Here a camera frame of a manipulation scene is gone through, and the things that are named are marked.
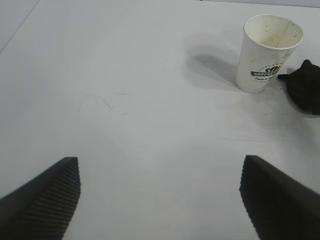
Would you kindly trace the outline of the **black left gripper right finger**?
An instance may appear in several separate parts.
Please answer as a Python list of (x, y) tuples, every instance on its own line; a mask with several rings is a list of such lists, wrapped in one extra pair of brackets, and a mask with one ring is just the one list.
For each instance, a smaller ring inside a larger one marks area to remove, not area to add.
[(239, 191), (261, 240), (320, 238), (320, 195), (263, 158), (246, 155)]

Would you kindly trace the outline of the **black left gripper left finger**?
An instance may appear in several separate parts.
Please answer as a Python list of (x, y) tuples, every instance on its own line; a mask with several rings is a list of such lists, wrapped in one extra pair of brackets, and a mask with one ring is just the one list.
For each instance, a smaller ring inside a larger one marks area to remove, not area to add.
[(81, 195), (77, 157), (64, 157), (0, 199), (2, 240), (61, 240)]

